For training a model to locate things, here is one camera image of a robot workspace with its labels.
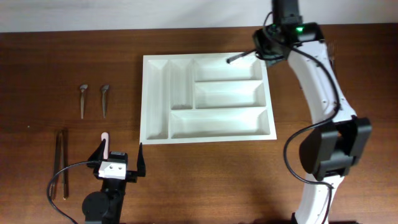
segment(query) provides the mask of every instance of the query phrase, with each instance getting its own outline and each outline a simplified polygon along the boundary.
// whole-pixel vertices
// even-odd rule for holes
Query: green led light
[[[303,32],[303,30],[304,30],[304,27],[296,27],[297,32]]]

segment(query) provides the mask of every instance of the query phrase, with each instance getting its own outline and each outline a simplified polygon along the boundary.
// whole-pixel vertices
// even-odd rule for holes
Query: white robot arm
[[[353,116],[356,116],[356,113],[348,104],[337,83],[328,61],[326,44],[320,43],[319,41],[306,42],[303,43],[301,47],[298,47],[298,49],[312,55],[324,64],[335,83],[340,97],[341,108],[335,118],[333,118],[333,122],[351,121]],[[291,52],[287,61],[295,72],[303,89],[310,108],[312,123],[315,124],[331,117],[336,106],[336,96],[333,93],[325,72],[312,60],[297,52]],[[310,181],[317,181],[312,174],[307,174],[305,178]],[[332,200],[335,196],[337,187],[343,179],[344,177],[339,175],[325,177],[323,179],[324,182],[334,187],[332,190]],[[321,224],[326,213],[328,197],[329,191],[327,186],[305,184],[302,201],[298,210],[295,212],[297,223]]]
[[[316,23],[302,22],[297,0],[272,0],[273,24],[255,31],[253,40],[261,60],[287,60],[296,74],[313,125],[293,134],[284,147],[290,173],[305,182],[302,201],[292,215],[293,224],[328,223],[328,211],[337,187],[358,163],[371,133],[367,118],[357,118],[331,69],[325,39]],[[229,58],[228,63],[249,52]],[[287,161],[289,142],[313,130],[300,145],[300,161],[306,177],[297,175]]]

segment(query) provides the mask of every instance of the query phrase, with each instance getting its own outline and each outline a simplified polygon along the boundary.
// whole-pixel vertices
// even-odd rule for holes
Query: cable
[[[321,126],[321,125],[324,125],[324,124],[326,124],[326,123],[328,123],[328,122],[330,122],[330,121],[333,121],[333,118],[336,117],[336,115],[338,114],[338,112],[339,112],[339,110],[340,110],[340,107],[341,107],[341,105],[340,105],[340,97],[339,97],[339,95],[338,95],[337,87],[336,87],[336,85],[335,85],[335,83],[334,83],[334,81],[333,81],[333,79],[332,79],[332,77],[331,77],[329,71],[326,69],[326,67],[325,67],[319,60],[317,60],[315,57],[312,57],[311,55],[309,55],[309,54],[307,54],[307,53],[305,53],[305,52],[302,52],[302,51],[299,50],[299,49],[296,49],[296,48],[294,48],[294,47],[292,47],[292,46],[285,45],[284,43],[279,42],[278,40],[275,40],[273,37],[271,37],[271,36],[269,35],[269,33],[266,31],[266,22],[267,22],[267,20],[268,20],[268,17],[269,17],[271,14],[272,14],[272,12],[268,13],[268,15],[267,15],[267,17],[266,17],[266,19],[265,19],[265,21],[264,21],[264,24],[263,24],[263,27],[262,27],[262,30],[263,30],[263,32],[264,32],[264,35],[265,35],[270,41],[273,41],[273,42],[275,42],[275,43],[277,43],[277,44],[279,44],[279,45],[281,45],[281,46],[283,46],[283,47],[287,47],[287,48],[289,48],[289,50],[294,51],[294,52],[296,52],[296,53],[298,53],[298,54],[301,54],[301,55],[303,55],[304,57],[309,58],[310,60],[314,61],[314,62],[325,72],[325,74],[326,74],[326,76],[327,76],[327,78],[328,78],[328,80],[329,80],[329,82],[330,82],[330,85],[331,85],[331,87],[332,87],[332,89],[333,89],[333,94],[335,95],[335,98],[336,98],[336,106],[335,106],[335,109],[334,109],[335,112],[334,112],[329,118],[327,118],[327,119],[325,119],[325,120],[323,120],[323,121],[320,121],[320,122],[318,122],[318,123],[315,123],[315,124],[313,124],[313,125],[309,125],[309,126],[307,126],[306,128],[302,128],[302,129],[298,130],[296,133],[294,133],[293,135],[291,135],[291,137],[289,137],[289,138],[286,140],[286,143],[285,143],[285,146],[284,146],[284,162],[285,162],[286,168],[289,170],[289,172],[290,172],[295,178],[297,178],[298,180],[300,180],[300,181],[302,181],[302,182],[304,182],[304,183],[306,183],[306,184],[325,185],[325,186],[328,187],[328,190],[329,190],[328,205],[327,205],[327,208],[326,208],[325,216],[323,217],[323,221],[322,221],[322,224],[324,224],[324,223],[326,222],[327,218],[328,218],[329,211],[330,211],[331,198],[332,198],[332,196],[333,196],[333,186],[332,186],[331,184],[329,184],[329,183],[326,183],[326,182],[315,182],[315,181],[306,180],[306,179],[302,178],[301,176],[299,176],[298,174],[296,174],[296,172],[294,172],[293,168],[292,168],[292,167],[290,166],[290,164],[289,164],[289,160],[288,160],[288,158],[287,158],[287,148],[288,148],[288,146],[289,146],[289,143],[290,143],[295,137],[297,137],[299,134],[302,134],[302,133],[304,133],[304,132],[306,132],[306,131],[309,131],[309,130],[311,130],[311,129],[317,128],[317,127],[319,127],[319,126]]]
[[[77,162],[77,163],[75,163],[75,164],[69,165],[69,166],[63,168],[62,170],[58,171],[58,172],[51,178],[49,184],[47,185],[47,190],[46,190],[45,193],[47,194],[47,200],[49,201],[49,203],[51,204],[51,206],[52,206],[59,214],[61,214],[61,215],[63,215],[64,217],[66,217],[67,219],[69,219],[69,220],[70,220],[72,223],[74,223],[74,224],[77,224],[77,222],[76,222],[72,217],[70,217],[69,215],[65,214],[63,211],[61,211],[61,210],[52,202],[51,196],[50,196],[50,188],[51,188],[52,182],[54,182],[54,180],[55,180],[62,172],[64,172],[65,170],[70,169],[70,168],[75,167],[75,166],[84,165],[84,164],[93,164],[93,163],[98,163],[98,164],[99,164],[100,161],[84,161],[84,162]]]
[[[278,56],[278,57],[273,57],[273,58],[264,58],[264,57],[261,57],[258,53],[256,53],[256,57],[260,60],[265,60],[265,61],[275,61],[275,60],[280,60],[280,59],[285,58],[284,56]]]

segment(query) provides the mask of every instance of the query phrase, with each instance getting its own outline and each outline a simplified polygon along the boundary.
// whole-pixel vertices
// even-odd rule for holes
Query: white cutlery tray
[[[266,65],[251,54],[145,55],[143,144],[276,139]]]

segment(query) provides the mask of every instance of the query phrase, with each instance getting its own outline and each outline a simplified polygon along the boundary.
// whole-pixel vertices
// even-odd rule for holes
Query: wood grain
[[[0,223],[68,223],[45,198],[56,129],[68,129],[69,163],[84,161],[108,131],[110,149],[135,169],[142,56],[235,52],[253,48],[255,27],[0,34]],[[341,89],[373,133],[359,165],[342,183],[330,220],[398,220],[398,26],[323,26],[336,42]],[[146,146],[147,177],[129,184],[125,223],[270,223],[289,219],[303,184],[284,166],[282,147],[310,115],[286,62],[268,69],[276,141]],[[84,120],[79,91],[89,85]],[[110,84],[108,114],[101,92]],[[297,148],[289,151],[299,170]],[[91,170],[70,171],[70,198],[55,200],[79,223],[81,203],[101,188]]]

